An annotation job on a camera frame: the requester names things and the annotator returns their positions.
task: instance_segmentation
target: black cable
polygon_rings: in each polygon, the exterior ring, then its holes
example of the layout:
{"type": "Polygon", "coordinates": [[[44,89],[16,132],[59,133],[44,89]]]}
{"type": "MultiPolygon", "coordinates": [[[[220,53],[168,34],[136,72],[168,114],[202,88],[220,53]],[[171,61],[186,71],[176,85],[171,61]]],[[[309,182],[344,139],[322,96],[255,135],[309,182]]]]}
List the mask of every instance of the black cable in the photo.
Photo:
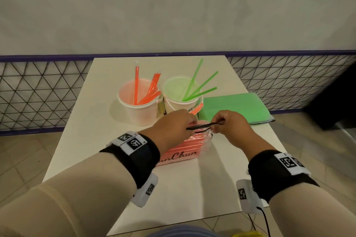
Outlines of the black cable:
{"type": "Polygon", "coordinates": [[[255,227],[255,225],[254,225],[254,223],[253,223],[253,221],[252,221],[252,218],[251,218],[251,216],[250,216],[250,214],[248,213],[248,217],[250,218],[250,220],[251,220],[251,223],[252,223],[252,226],[253,226],[253,228],[256,230],[256,227],[255,227]]]}
{"type": "Polygon", "coordinates": [[[269,226],[268,226],[267,217],[266,217],[266,215],[265,215],[265,212],[264,212],[260,207],[256,207],[256,208],[262,211],[263,216],[265,217],[265,221],[266,221],[268,237],[271,237],[271,234],[270,234],[270,232],[269,232],[269,226]]]}

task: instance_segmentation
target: table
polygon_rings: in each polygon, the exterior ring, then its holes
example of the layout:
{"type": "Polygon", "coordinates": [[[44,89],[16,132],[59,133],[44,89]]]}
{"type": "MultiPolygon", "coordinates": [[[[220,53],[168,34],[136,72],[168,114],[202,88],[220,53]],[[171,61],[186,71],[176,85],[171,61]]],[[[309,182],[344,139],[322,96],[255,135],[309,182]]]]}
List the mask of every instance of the table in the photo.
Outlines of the table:
{"type": "MultiPolygon", "coordinates": [[[[135,60],[140,77],[151,79],[161,69],[161,83],[177,75],[192,76],[202,56],[98,58],[89,74],[65,127],[45,180],[103,149],[126,131],[142,127],[127,124],[128,117],[116,98],[119,86],[134,78],[135,60]]],[[[208,96],[247,92],[225,56],[204,56],[196,80],[217,76],[205,89],[217,86],[208,96]]],[[[285,149],[269,124],[253,129],[279,151],[285,149]]],[[[109,235],[143,230],[241,211],[235,183],[248,179],[248,161],[243,152],[224,136],[214,135],[213,147],[199,159],[154,169],[158,185],[144,208],[130,203],[109,235]]]]}

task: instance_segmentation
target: black wristband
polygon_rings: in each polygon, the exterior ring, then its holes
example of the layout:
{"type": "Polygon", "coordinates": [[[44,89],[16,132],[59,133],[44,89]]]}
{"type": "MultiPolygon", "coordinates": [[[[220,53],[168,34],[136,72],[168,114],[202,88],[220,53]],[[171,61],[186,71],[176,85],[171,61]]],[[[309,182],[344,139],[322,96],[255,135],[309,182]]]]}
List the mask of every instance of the black wristband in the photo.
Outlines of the black wristband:
{"type": "Polygon", "coordinates": [[[291,175],[275,158],[277,150],[265,150],[254,156],[248,164],[252,186],[257,195],[269,202],[278,192],[300,183],[318,184],[307,174],[291,175]]]}
{"type": "Polygon", "coordinates": [[[130,155],[127,155],[119,146],[114,144],[110,144],[100,151],[113,154],[132,175],[138,189],[145,184],[161,157],[155,143],[145,135],[140,134],[140,136],[147,143],[130,155]]]}

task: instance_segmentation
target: green folder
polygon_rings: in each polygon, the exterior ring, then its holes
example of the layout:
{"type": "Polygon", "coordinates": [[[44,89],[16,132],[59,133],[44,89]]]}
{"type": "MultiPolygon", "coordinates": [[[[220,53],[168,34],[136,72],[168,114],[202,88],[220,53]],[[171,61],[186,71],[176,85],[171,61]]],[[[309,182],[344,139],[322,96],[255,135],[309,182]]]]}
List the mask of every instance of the green folder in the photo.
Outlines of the green folder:
{"type": "Polygon", "coordinates": [[[211,121],[220,110],[231,110],[242,114],[251,125],[274,121],[256,93],[204,98],[204,106],[198,113],[200,120],[211,121]]]}

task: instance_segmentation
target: white plastic bucket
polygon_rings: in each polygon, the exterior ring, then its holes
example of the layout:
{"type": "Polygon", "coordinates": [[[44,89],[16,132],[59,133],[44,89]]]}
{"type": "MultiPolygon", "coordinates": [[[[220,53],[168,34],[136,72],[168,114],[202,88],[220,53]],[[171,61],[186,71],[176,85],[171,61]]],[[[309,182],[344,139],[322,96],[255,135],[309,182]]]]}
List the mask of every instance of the white plastic bucket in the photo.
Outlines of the white plastic bucket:
{"type": "MultiPolygon", "coordinates": [[[[151,80],[139,79],[137,101],[142,100],[149,90],[151,80]]],[[[125,107],[130,123],[136,126],[148,126],[156,122],[159,96],[149,103],[133,105],[135,96],[135,80],[125,82],[118,90],[118,100],[125,107]]]]}
{"type": "MultiPolygon", "coordinates": [[[[194,98],[189,101],[182,101],[186,90],[188,89],[191,78],[186,76],[176,76],[169,78],[162,87],[162,92],[164,96],[164,105],[166,107],[166,112],[170,113],[172,111],[186,109],[191,111],[198,104],[203,102],[202,96],[194,98]]],[[[194,82],[190,92],[195,91],[200,85],[194,82]]]]}

